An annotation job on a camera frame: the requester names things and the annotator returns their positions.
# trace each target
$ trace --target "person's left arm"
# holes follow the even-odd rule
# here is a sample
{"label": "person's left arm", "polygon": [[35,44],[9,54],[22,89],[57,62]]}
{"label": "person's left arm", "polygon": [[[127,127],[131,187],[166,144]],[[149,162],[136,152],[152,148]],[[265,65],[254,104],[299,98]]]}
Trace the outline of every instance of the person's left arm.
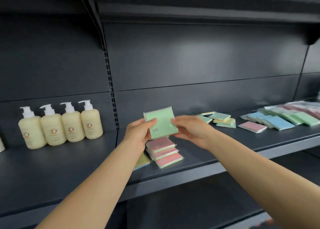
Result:
{"label": "person's left arm", "polygon": [[140,119],[129,124],[119,146],[36,228],[105,228],[150,138],[148,128],[156,122],[156,119],[149,122]]}

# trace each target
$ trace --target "hand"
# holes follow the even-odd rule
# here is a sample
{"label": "hand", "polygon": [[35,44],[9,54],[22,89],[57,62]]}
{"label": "hand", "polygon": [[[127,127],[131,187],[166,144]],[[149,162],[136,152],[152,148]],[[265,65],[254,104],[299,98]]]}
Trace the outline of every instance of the hand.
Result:
{"label": "hand", "polygon": [[130,123],[127,126],[122,142],[128,141],[131,146],[134,146],[142,153],[146,142],[151,138],[149,128],[154,126],[156,123],[157,119],[145,122],[144,118]]}
{"label": "hand", "polygon": [[215,129],[199,117],[193,115],[182,115],[171,119],[171,122],[178,127],[175,137],[193,142],[197,146],[208,149],[208,137],[215,132]]}

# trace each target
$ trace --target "pink sticky note pack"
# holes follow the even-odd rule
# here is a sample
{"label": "pink sticky note pack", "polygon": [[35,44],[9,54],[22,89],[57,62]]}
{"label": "pink sticky note pack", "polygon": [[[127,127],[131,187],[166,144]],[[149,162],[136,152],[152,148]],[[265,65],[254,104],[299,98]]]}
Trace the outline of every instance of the pink sticky note pack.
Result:
{"label": "pink sticky note pack", "polygon": [[175,146],[176,144],[174,144],[172,141],[170,141],[169,138],[166,137],[148,141],[146,143],[146,147],[148,149],[148,152],[150,153],[156,153]]}
{"label": "pink sticky note pack", "polygon": [[175,153],[173,155],[161,158],[156,161],[159,168],[164,168],[166,166],[169,166],[175,162],[181,161],[184,157],[180,155],[179,153]]}
{"label": "pink sticky note pack", "polygon": [[152,158],[153,161],[159,160],[161,158],[170,156],[172,154],[178,153],[178,149],[175,147],[171,147],[169,149],[166,150],[162,150],[156,153],[149,153],[150,157]]}
{"label": "pink sticky note pack", "polygon": [[251,121],[248,121],[248,122],[243,123],[243,124],[238,125],[238,126],[243,128],[243,129],[255,132],[255,133],[260,133],[260,132],[264,131],[267,128],[267,126],[265,126],[265,125],[260,125],[260,124],[257,124],[257,123],[253,123]]}

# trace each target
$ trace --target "person's right arm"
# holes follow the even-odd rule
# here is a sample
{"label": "person's right arm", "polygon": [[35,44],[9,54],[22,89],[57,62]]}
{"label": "person's right arm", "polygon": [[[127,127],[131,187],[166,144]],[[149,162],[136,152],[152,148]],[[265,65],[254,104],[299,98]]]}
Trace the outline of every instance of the person's right arm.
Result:
{"label": "person's right arm", "polygon": [[217,131],[196,116],[172,119],[179,133],[209,150],[283,228],[320,228],[320,187]]}

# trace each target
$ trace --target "person's right hand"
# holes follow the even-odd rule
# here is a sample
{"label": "person's right hand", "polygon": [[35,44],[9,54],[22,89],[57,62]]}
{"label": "person's right hand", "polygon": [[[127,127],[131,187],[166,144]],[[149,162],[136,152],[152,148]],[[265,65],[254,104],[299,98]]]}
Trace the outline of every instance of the person's right hand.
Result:
{"label": "person's right hand", "polygon": [[171,119],[171,122],[178,126],[178,133],[175,137],[193,142],[197,146],[208,149],[208,138],[212,136],[215,129],[194,115],[182,115]]}

